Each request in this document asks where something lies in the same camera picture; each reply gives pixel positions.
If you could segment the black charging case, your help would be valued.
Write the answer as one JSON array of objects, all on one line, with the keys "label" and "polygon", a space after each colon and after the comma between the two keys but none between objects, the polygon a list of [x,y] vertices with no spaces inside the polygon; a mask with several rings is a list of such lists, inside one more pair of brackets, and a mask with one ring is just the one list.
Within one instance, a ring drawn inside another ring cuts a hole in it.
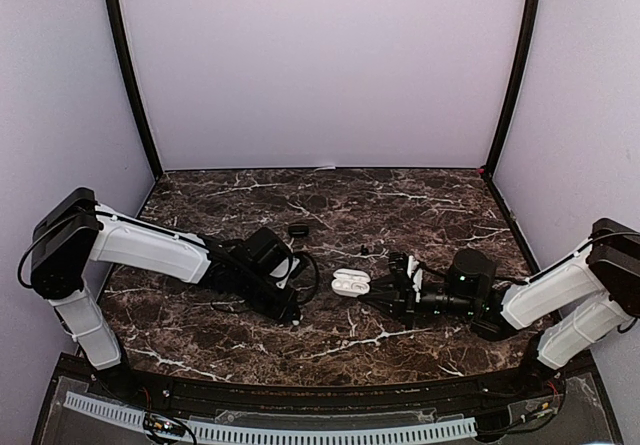
[{"label": "black charging case", "polygon": [[310,227],[306,223],[293,223],[287,228],[287,233],[292,238],[303,238],[310,234]]}]

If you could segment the white earbud charging case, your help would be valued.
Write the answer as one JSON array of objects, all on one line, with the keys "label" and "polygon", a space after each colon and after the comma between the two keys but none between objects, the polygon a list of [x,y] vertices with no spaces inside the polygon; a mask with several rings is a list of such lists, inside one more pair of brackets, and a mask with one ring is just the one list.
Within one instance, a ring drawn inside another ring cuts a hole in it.
[{"label": "white earbud charging case", "polygon": [[346,297],[359,297],[370,292],[371,277],[364,271],[341,268],[333,273],[331,289]]}]

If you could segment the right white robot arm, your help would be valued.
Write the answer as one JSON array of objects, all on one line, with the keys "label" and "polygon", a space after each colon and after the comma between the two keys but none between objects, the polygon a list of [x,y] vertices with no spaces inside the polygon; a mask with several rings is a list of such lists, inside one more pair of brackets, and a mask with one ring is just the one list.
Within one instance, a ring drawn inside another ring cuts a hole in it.
[{"label": "right white robot arm", "polygon": [[479,337],[501,341],[573,304],[569,315],[533,338],[525,365],[511,375],[510,389],[521,399],[545,387],[550,371],[639,319],[639,234],[608,218],[597,220],[569,255],[510,279],[505,289],[494,286],[496,263],[472,248],[459,250],[445,272],[404,253],[391,254],[388,266],[388,275],[359,299],[407,328],[418,318],[452,314],[466,318]]}]

